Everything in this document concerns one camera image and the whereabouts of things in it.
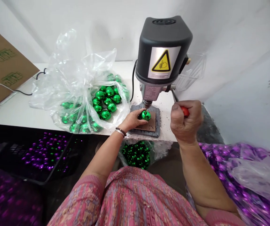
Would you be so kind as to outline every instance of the cardboard box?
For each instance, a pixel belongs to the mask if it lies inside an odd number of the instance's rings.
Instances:
[[[36,66],[0,35],[1,84],[15,90],[38,72],[39,69]],[[11,93],[9,89],[0,86],[0,102]]]

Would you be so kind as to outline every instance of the pink patterned shirt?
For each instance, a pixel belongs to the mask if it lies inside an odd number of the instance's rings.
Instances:
[[[80,179],[48,225],[244,226],[235,215],[213,210],[204,221],[161,177],[123,167],[103,188],[98,177]]]

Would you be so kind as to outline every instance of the drill lever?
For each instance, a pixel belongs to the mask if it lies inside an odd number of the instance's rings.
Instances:
[[[179,99],[178,99],[178,97],[175,94],[175,90],[173,90],[173,89],[172,89],[172,94],[173,94],[173,97],[174,97],[175,101],[176,102],[179,102]],[[183,107],[183,106],[181,106],[181,109],[182,109],[182,111],[184,113],[184,117],[187,118],[189,116],[188,109],[186,107]]]

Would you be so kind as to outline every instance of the yellow warning triangle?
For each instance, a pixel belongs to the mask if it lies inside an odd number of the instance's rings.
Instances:
[[[170,71],[170,57],[169,51],[165,50],[159,60],[155,63],[152,71],[155,72],[169,72]]]

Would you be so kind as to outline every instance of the white table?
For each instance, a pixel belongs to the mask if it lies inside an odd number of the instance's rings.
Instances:
[[[35,64],[41,71],[47,67],[47,64]],[[132,90],[132,71],[134,63],[132,61],[115,62],[112,70],[119,74],[125,81],[127,88]],[[18,89],[31,93],[33,78],[29,79]],[[15,94],[6,103],[0,106],[0,125],[8,126],[22,126],[29,128],[50,129],[50,130],[62,130],[55,126],[50,117],[49,111],[40,109],[34,109],[29,107],[30,96],[23,95],[21,93]],[[139,90],[139,81],[134,78],[134,97],[130,104],[137,105],[142,101],[142,95]],[[173,103],[173,96],[171,92],[162,92],[159,94],[158,100],[153,102],[153,106],[160,109],[160,137],[148,137],[137,134],[127,134],[126,138],[138,139],[138,140],[162,140],[162,141],[176,141],[174,134],[170,130],[170,110],[171,103]],[[108,130],[102,130],[98,134],[110,135]]]

